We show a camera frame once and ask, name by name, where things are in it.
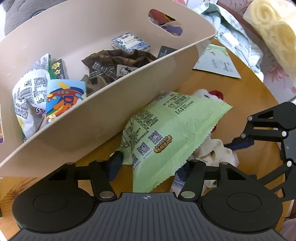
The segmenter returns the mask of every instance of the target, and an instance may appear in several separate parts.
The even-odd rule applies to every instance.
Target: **round table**
[[[212,40],[213,44],[221,45],[217,40]],[[266,86],[256,77],[256,75],[231,51],[228,53],[237,68],[241,79],[218,75],[210,72],[192,70],[191,76],[176,91],[183,94],[192,94],[198,89],[219,90],[224,95],[224,101],[233,108],[222,117],[217,124],[216,131],[213,132],[213,139],[221,139],[223,143],[229,143],[234,137],[238,137],[244,130],[247,117],[251,114],[265,110],[277,105],[277,101],[266,88]],[[120,145],[122,133],[99,146],[97,149],[87,154],[76,162],[77,166],[87,165],[94,160],[107,160]],[[279,149],[276,143],[255,141],[252,147],[236,151],[239,158],[238,168],[247,174],[256,174],[258,178],[268,174],[282,164],[279,157]],[[28,188],[39,178],[14,178],[14,185],[9,189],[7,195],[1,199],[0,206],[3,218],[0,220],[0,229],[7,239],[11,238],[19,229],[11,213],[11,205],[17,194]],[[275,187],[284,180],[281,176],[267,185],[268,188]],[[168,192],[170,190],[173,177],[170,177],[153,192]],[[90,181],[79,181],[79,187],[92,193]],[[132,191],[132,166],[123,165],[116,179],[111,185],[117,196],[121,192]],[[283,214],[278,223],[278,231],[284,221],[284,217],[289,208],[290,201],[283,203]]]

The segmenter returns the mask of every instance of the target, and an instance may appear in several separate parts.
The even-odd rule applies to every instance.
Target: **qr code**
[[[150,147],[147,146],[145,142],[142,142],[142,144],[137,147],[137,150],[142,156],[144,156],[148,151],[150,151]]]
[[[154,131],[150,136],[148,136],[148,139],[152,141],[154,145],[157,145],[159,141],[163,139],[163,136],[159,134],[157,131]]]
[[[136,155],[134,153],[132,155],[132,159],[133,159],[133,167],[135,167],[135,165],[137,164],[137,162],[139,161],[139,159],[136,157]]]
[[[34,79],[34,85],[46,85],[47,81],[45,81],[44,77],[38,77]]]

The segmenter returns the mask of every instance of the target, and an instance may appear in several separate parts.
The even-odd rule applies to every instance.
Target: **hello kitty label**
[[[117,70],[116,70],[116,76],[117,77],[122,77],[122,76],[125,76],[133,71],[135,71],[136,67],[129,67],[129,66],[126,66],[126,65],[122,65],[122,64],[118,64],[117,65]]]

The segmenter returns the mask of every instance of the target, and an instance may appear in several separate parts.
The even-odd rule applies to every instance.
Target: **beige basket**
[[[182,35],[151,23],[151,9],[179,21]],[[111,39],[127,32],[149,43],[155,56],[161,45],[178,51],[99,90],[23,143],[12,99],[22,75],[49,52],[52,59],[63,59],[69,79],[79,80],[88,74],[81,60],[112,49]],[[45,176],[79,160],[120,132],[157,95],[187,80],[214,35],[207,20],[172,0],[69,0],[28,20],[0,42],[0,176]]]

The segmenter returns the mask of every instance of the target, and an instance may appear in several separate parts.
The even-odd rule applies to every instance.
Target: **cartoon tissue pack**
[[[86,84],[78,80],[49,80],[46,90],[46,124],[86,98]]]

